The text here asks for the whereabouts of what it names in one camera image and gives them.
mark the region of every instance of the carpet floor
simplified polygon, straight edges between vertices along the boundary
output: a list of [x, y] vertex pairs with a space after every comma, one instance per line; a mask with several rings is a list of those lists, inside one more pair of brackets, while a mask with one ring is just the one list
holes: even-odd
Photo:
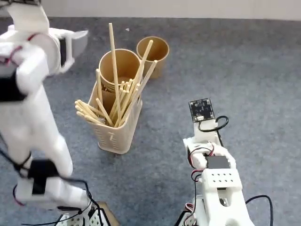
[[[5, 32], [10, 19], [0, 19]], [[263, 20], [52, 18], [52, 27], [90, 31], [89, 45], [64, 75], [45, 80], [60, 132], [73, 159], [74, 177], [88, 181], [125, 226], [171, 226], [194, 195], [182, 139], [193, 136], [188, 102], [210, 97], [216, 116], [227, 115], [224, 145], [237, 161], [245, 198], [269, 195], [275, 226], [301, 222], [301, 23]], [[143, 92], [143, 109], [125, 155], [102, 151], [75, 113], [89, 99], [100, 57], [117, 48], [135, 50], [149, 35], [170, 45], [164, 74]], [[13, 168], [0, 164], [0, 225], [44, 223], [57, 212], [14, 203]], [[256, 226], [269, 225], [266, 200], [248, 205]]]

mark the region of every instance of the beige plastic basket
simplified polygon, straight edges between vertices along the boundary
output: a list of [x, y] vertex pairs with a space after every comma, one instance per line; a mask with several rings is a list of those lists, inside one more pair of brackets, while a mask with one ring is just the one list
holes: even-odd
[[[96, 97], [97, 97], [97, 88], [95, 84], [93, 87], [90, 100], [88, 102], [89, 105], [93, 107], [97, 107], [97, 103], [95, 101]], [[110, 105], [107, 103], [113, 102], [114, 99], [106, 101], [106, 103], [105, 101], [106, 100], [104, 99], [103, 105], [106, 108], [106, 106]], [[129, 117], [126, 119], [125, 123], [117, 128], [110, 127], [107, 125], [96, 125], [94, 123], [88, 122], [98, 139], [98, 146], [105, 151], [109, 151], [117, 154], [127, 153], [132, 144], [132, 140], [134, 137], [141, 108], [142, 108], [142, 100], [141, 98], [139, 98], [137, 103], [135, 103], [131, 113], [129, 114]]]

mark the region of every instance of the mounting plate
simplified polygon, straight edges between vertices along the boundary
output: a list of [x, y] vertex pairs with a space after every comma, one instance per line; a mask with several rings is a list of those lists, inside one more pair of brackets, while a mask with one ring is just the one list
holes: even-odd
[[[104, 210], [101, 209], [100, 214], [101, 214], [103, 226], [111, 226]], [[67, 215], [62, 215], [59, 220], [64, 220], [67, 218], [68, 218]], [[76, 216], [69, 220], [59, 222], [55, 226], [83, 226], [83, 224], [84, 224], [83, 217]], [[98, 210], [95, 210], [94, 214], [90, 218], [90, 226], [101, 226], [99, 216], [98, 216]]]

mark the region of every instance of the white robotic arm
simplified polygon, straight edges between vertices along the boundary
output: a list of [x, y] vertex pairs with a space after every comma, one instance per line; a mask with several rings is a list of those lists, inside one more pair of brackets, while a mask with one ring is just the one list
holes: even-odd
[[201, 174], [191, 213], [179, 218], [177, 226], [254, 226], [250, 220], [236, 162], [222, 146], [217, 120], [209, 99], [190, 102], [195, 136], [184, 139], [188, 160]]
[[[67, 182], [77, 182], [68, 179], [72, 160], [43, 87], [47, 76], [72, 66], [87, 45], [87, 31], [49, 28], [39, 1], [8, 2], [14, 25], [0, 36], [0, 135], [21, 176], [16, 199], [68, 216], [81, 212], [88, 226], [91, 195]], [[48, 159], [33, 159], [33, 148]]]

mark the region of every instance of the kraft paper cup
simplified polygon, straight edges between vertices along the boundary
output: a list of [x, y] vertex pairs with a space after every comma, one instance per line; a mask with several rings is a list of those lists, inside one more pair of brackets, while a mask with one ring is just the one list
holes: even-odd
[[162, 75], [162, 69], [165, 64], [165, 59], [169, 54], [169, 46], [168, 43], [159, 37], [150, 36], [146, 37], [139, 41], [137, 44], [136, 52], [140, 59], [142, 59], [144, 52], [146, 50], [146, 47], [150, 40], [153, 40], [152, 47], [150, 49], [150, 53], [148, 57], [146, 58], [145, 64], [144, 64], [144, 71], [143, 75], [147, 73], [148, 69], [150, 68], [151, 64], [154, 60], [157, 60], [158, 63], [155, 67], [154, 72], [151, 74], [151, 78], [158, 78]]
[[[135, 79], [136, 73], [140, 65], [139, 57], [128, 49], [119, 48], [115, 50], [118, 84], [122, 81], [129, 81]], [[115, 92], [114, 73], [112, 64], [112, 53], [107, 52], [99, 61], [98, 69], [100, 71], [100, 78], [102, 84], [110, 91]]]

